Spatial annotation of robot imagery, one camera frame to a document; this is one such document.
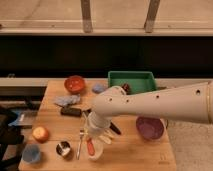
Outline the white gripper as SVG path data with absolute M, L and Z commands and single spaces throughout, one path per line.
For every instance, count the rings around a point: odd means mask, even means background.
M 110 127 L 110 120 L 99 116 L 94 112 L 90 112 L 86 117 L 84 128 L 87 134 L 94 138 L 102 135 L 106 129 Z

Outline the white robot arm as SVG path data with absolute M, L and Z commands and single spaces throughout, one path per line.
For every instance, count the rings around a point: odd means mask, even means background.
M 148 118 L 213 123 L 213 82 L 127 95 L 120 86 L 98 94 L 91 105 L 85 129 L 90 137 L 100 136 L 113 117 L 136 115 Z

